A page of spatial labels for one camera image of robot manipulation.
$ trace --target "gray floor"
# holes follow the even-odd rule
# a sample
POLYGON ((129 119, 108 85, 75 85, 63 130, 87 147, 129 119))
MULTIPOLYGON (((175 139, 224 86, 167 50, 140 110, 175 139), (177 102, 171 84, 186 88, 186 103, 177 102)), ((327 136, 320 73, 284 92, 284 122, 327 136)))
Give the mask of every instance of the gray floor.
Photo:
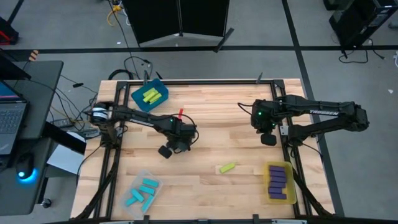
MULTIPOLYGON (((0 16, 7 18, 17 0, 1 1, 0 16)), ((288 0, 300 45, 336 45, 328 24, 331 12, 321 0, 288 0)), ((26 0, 13 26, 22 36, 15 46, 5 49, 72 49, 125 47, 118 27, 106 23, 109 6, 89 0, 26 0)), ((120 15, 130 47, 137 47, 130 27, 120 15)), ((398 20, 398 14, 391 20, 398 20)), ((291 46, 289 28, 280 0, 231 0, 228 27, 235 32, 226 45, 291 46)), ((398 31, 387 23, 372 36, 376 45, 397 45, 398 31)), ((214 45, 216 40, 179 37, 150 46, 214 45)), ((342 64, 340 52, 303 52, 316 100, 355 101, 367 111, 370 128, 362 133, 337 131, 325 136, 345 214, 348 217, 398 220, 396 188, 398 158, 394 122, 398 107, 398 68, 395 51, 379 51, 381 60, 369 52, 367 64, 342 64)), ((134 54, 154 63, 164 78, 301 78, 292 51, 161 52, 134 54)), ((92 89, 101 80, 123 67, 128 53, 40 54, 39 60, 63 60, 62 74, 92 89)), ((350 60, 364 60, 356 52, 350 60)), ((139 73, 143 66, 137 63, 139 73)), ((92 93, 61 79, 59 86, 78 108, 88 104, 92 93)), ((60 108, 58 101, 53 106, 60 108)), ((0 217, 0 223, 43 223, 66 220, 74 198, 73 178, 53 179, 46 196, 54 200, 48 210, 35 207, 23 217, 0 217)))

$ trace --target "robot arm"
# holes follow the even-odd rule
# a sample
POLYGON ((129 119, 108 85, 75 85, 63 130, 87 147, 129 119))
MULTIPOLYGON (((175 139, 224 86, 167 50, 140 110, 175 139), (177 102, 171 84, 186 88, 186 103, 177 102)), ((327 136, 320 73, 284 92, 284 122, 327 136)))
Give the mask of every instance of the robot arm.
POLYGON ((301 96, 287 95, 275 101, 256 100, 252 106, 251 125, 262 133, 261 142, 274 146, 276 137, 272 130, 283 125, 284 118, 303 114, 319 114, 336 118, 308 126, 292 125, 288 127, 289 144, 301 146, 309 136, 340 129, 364 131, 369 126, 366 111, 354 102, 334 103, 306 100, 301 96))
POLYGON ((172 115, 155 116, 126 106, 112 106, 112 104, 97 103, 90 114, 90 123, 99 127, 104 142, 120 144, 114 128, 115 124, 119 121, 128 121, 152 127, 158 133, 164 134, 168 141, 166 146, 160 147, 159 153, 167 159, 172 155, 172 151, 180 153, 191 150, 192 139, 197 132, 195 124, 185 124, 172 115))

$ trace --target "blue tray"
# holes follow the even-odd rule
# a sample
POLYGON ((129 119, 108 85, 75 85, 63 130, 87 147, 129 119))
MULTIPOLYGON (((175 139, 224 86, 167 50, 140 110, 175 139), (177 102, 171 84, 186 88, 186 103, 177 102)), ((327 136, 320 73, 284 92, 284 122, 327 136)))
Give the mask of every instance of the blue tray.
POLYGON ((156 78, 155 80, 148 82, 146 85, 136 90, 134 93, 131 93, 131 97, 142 111, 149 112, 169 98, 169 90, 158 78, 156 78), (162 94, 162 97, 150 105, 149 103, 144 102, 143 94, 151 88, 155 88, 155 90, 162 94))

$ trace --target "blue light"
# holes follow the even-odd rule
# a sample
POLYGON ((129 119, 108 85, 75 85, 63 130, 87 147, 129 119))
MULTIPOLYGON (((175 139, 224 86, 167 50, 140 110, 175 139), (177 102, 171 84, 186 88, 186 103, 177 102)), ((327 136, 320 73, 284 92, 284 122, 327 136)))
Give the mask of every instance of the blue light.
POLYGON ((30 177, 28 177, 28 178, 26 178, 26 179, 20 179, 20 178, 18 178, 18 181, 19 181, 21 184, 31 184, 31 183, 33 183, 33 182, 36 181, 38 174, 39 174, 39 172, 37 171, 37 169, 33 169, 32 175, 30 175, 30 177))

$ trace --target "wooden table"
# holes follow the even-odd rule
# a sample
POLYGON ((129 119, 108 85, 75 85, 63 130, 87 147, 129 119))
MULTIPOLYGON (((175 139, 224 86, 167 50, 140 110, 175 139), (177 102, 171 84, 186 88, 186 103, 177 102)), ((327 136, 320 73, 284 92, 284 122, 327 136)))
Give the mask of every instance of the wooden table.
MULTIPOLYGON (((304 96, 299 79, 284 81, 287 94, 304 96)), ((98 101, 113 101, 116 82, 101 82, 98 101)), ((138 88, 133 86, 130 92, 138 88)), ((157 150, 166 143, 166 138, 152 128, 128 123, 112 219, 133 219, 119 201, 142 169, 149 170, 164 183, 147 212, 151 220, 248 219, 253 214, 259 214, 260 218, 294 217, 291 205, 269 204, 264 196, 264 165, 267 161, 284 160, 279 137, 275 147, 261 144, 260 135, 250 125, 249 115, 236 105, 237 102, 252 104, 255 99, 271 100, 269 85, 173 85, 168 89, 169 99, 151 112, 172 114, 183 108, 184 114, 198 125, 200 138, 190 152, 164 159, 157 150), (230 162, 236 162, 237 166, 221 175, 218 169, 230 162)), ((129 107, 137 108, 131 98, 129 107)), ((311 123, 308 115, 293 118, 293 122, 311 123)), ((96 149, 99 142, 99 138, 90 140, 85 156, 96 149)), ((318 148, 315 139, 308 138, 305 143, 318 148)), ((320 156, 305 146, 299 151, 308 188, 329 212, 334 212, 320 156)), ((83 165, 71 217, 77 216, 97 191, 103 156, 104 149, 99 149, 83 165)), ((304 214, 299 188, 297 195, 304 214)), ((105 214, 107 199, 105 192, 101 216, 105 214)))

